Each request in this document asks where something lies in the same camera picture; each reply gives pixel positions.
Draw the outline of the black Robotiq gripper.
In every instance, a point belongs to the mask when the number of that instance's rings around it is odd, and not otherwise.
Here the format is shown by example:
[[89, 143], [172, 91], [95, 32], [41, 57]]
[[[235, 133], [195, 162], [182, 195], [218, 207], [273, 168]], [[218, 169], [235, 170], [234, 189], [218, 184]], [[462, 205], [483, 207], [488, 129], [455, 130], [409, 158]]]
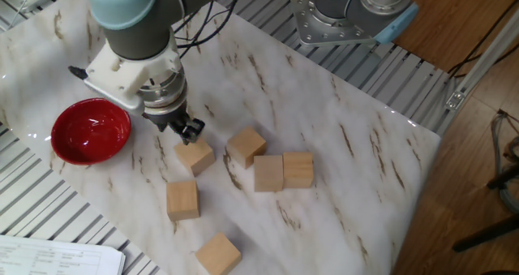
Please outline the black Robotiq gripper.
[[170, 127], [180, 136], [183, 144], [195, 143], [205, 127], [205, 122], [197, 118], [191, 119], [187, 113], [187, 105], [182, 104], [177, 109], [166, 113], [150, 113], [148, 119], [157, 125], [160, 132]]

